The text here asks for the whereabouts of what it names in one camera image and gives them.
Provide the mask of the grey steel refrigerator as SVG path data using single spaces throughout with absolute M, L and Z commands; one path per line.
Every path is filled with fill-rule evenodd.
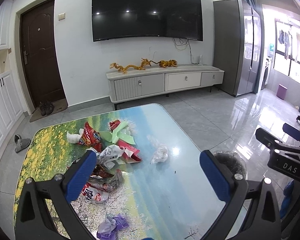
M 252 93 L 261 56 L 261 20 L 244 0 L 213 2 L 213 66 L 224 71 L 221 90 L 234 96 Z

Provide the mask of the dark brown entrance door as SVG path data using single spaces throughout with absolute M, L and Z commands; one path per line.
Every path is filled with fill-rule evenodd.
M 20 16 L 20 53 L 34 107 L 65 98 L 54 36 L 55 0 L 47 0 Z

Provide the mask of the white power strip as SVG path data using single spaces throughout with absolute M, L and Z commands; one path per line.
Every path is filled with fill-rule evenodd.
M 202 55 L 199 56 L 198 64 L 199 65 L 203 64 L 203 56 Z

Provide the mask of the white tissue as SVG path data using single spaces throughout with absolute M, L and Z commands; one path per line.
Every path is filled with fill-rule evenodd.
M 71 134 L 69 132 L 66 133 L 66 138 L 68 143 L 71 144 L 78 144 L 82 135 L 83 135 L 84 129 L 80 128 L 78 134 Z

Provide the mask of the black wall television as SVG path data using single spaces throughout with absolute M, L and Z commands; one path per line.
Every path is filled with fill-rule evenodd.
M 203 40 L 201 0 L 91 0 L 93 41 L 125 37 Z

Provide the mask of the white built-in cabinet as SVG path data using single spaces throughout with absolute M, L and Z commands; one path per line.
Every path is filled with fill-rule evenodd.
M 21 120 L 23 108 L 10 70 L 9 26 L 13 1 L 4 0 L 0 6 L 0 159 L 7 137 Z

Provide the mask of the grey slippers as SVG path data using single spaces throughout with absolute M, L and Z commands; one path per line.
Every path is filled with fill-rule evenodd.
M 14 135 L 14 142 L 16 144 L 15 152 L 19 153 L 20 151 L 26 149 L 29 147 L 31 143 L 31 139 L 29 138 L 22 138 L 20 135 L 15 134 Z

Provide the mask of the beige wall switch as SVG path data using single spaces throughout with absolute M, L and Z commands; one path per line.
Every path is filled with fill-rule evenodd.
M 64 20 L 64 19 L 65 19 L 65 13 L 62 13 L 62 14 L 58 15 L 58 20 L 59 21 Z

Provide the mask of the brown door mat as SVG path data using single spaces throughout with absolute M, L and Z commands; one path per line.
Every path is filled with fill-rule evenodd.
M 46 101 L 45 103 L 41 103 L 39 107 L 32 113 L 30 117 L 30 122 L 37 121 L 44 117 L 60 113 L 66 110 L 68 107 L 68 102 L 66 99 L 61 99 L 55 102 Z

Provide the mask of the dark shoes pair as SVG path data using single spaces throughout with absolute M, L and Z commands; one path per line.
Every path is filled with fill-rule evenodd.
M 54 111 L 54 108 L 55 107 L 54 107 L 53 103 L 51 103 L 49 101 L 41 102 L 39 105 L 41 116 L 46 116 L 46 115 L 52 114 Z

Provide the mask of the purple crumpled plastic bag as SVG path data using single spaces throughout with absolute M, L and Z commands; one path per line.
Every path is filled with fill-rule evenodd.
M 129 224 L 124 216 L 118 214 L 114 217 L 107 217 L 97 230 L 98 239 L 116 239 L 116 232 L 128 228 Z

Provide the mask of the white grey tv cabinet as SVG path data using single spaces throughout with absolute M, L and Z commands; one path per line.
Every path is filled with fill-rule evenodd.
M 126 101 L 221 85 L 224 71 L 213 66 L 192 64 L 129 70 L 126 74 L 114 71 L 108 72 L 106 77 L 110 100 L 117 106 Z

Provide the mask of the golden tiger figurine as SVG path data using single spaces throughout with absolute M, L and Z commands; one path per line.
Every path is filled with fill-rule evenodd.
M 168 61 L 160 60 L 158 62 L 154 62 L 154 61 L 152 61 L 152 62 L 154 64 L 157 64 L 161 68 L 177 67 L 178 66 L 178 63 L 177 63 L 176 60 L 168 60 Z

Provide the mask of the purple storage stool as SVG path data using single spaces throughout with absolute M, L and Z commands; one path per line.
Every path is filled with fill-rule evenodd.
M 287 93 L 287 87 L 282 84 L 279 84 L 276 96 L 282 100 L 285 100 L 286 93 Z

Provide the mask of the golden dragon figurine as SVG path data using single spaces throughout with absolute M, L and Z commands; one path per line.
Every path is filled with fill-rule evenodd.
M 147 66 L 151 66 L 151 62 L 148 59 L 141 59 L 141 63 L 139 66 L 129 64 L 127 66 L 122 66 L 117 63 L 111 63 L 109 68 L 110 69 L 116 69 L 118 72 L 122 72 L 123 74 L 127 74 L 129 69 L 134 69 L 134 70 L 145 70 Z

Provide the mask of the light green paper sheet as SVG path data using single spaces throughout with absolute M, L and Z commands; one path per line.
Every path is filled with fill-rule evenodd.
M 100 137 L 112 144 L 117 144 L 120 140 L 130 145 L 135 145 L 134 137 L 129 129 L 129 122 L 115 120 L 109 123 L 107 131 L 99 131 Z

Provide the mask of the washing machine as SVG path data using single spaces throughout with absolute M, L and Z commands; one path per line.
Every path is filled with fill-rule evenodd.
M 268 80 L 269 80 L 269 72 L 272 66 L 272 62 L 273 62 L 273 58 L 271 56 L 268 56 L 266 58 L 266 62 L 263 68 L 263 79 L 262 79 L 262 85 L 261 85 L 261 89 L 265 89 L 266 85 L 268 84 Z

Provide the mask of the red pink paper wrapper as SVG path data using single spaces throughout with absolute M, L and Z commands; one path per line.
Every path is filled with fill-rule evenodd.
M 138 156 L 140 150 L 134 148 L 132 145 L 124 142 L 123 140 L 119 139 L 117 142 L 117 146 L 124 150 L 121 158 L 128 164 L 132 163 L 139 163 L 142 159 Z

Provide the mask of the white printed plastic bag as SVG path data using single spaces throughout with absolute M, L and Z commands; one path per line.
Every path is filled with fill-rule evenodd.
M 107 146 L 102 152 L 97 152 L 94 148 L 88 148 L 88 152 L 93 152 L 96 155 L 96 165 L 111 170 L 115 166 L 115 161 L 122 157 L 125 150 L 117 145 Z

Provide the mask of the hanging laundry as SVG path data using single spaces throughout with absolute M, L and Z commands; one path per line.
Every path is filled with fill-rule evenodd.
M 276 51 L 285 59 L 291 59 L 300 64 L 300 29 L 292 27 L 277 32 Z

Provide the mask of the dark brown snack wrapper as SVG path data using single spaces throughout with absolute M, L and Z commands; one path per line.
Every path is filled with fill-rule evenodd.
M 101 165 L 96 165 L 94 170 L 90 175 L 90 179 L 108 179 L 112 178 L 114 175 L 104 169 Z

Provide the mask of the clear plastic bag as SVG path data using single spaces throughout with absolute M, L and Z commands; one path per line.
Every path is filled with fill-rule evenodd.
M 147 139 L 155 148 L 150 164 L 164 163 L 168 159 L 168 147 L 151 135 L 148 135 Z

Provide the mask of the red snack bag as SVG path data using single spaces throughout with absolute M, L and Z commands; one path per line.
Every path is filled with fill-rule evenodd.
M 84 128 L 79 130 L 81 135 L 78 144 L 94 148 L 97 152 L 102 151 L 102 142 L 100 134 L 95 131 L 88 122 L 84 124 Z

